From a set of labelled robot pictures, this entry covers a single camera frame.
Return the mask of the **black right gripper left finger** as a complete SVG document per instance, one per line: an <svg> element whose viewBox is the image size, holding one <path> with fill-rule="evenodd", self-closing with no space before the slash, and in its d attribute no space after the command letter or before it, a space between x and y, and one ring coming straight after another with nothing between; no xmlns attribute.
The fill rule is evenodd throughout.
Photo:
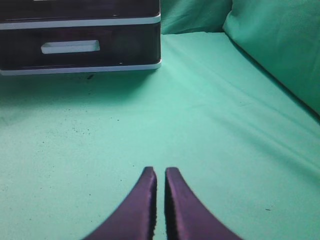
<svg viewBox="0 0 320 240"><path fill-rule="evenodd" d="M157 176L153 167L147 166L117 209L86 239L151 240L156 221Z"/></svg>

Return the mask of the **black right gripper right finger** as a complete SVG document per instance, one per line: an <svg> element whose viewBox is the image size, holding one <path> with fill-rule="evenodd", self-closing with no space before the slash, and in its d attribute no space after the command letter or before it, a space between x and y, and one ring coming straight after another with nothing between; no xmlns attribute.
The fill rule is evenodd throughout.
<svg viewBox="0 0 320 240"><path fill-rule="evenodd" d="M165 170L164 215L168 240L239 240L197 198L177 167Z"/></svg>

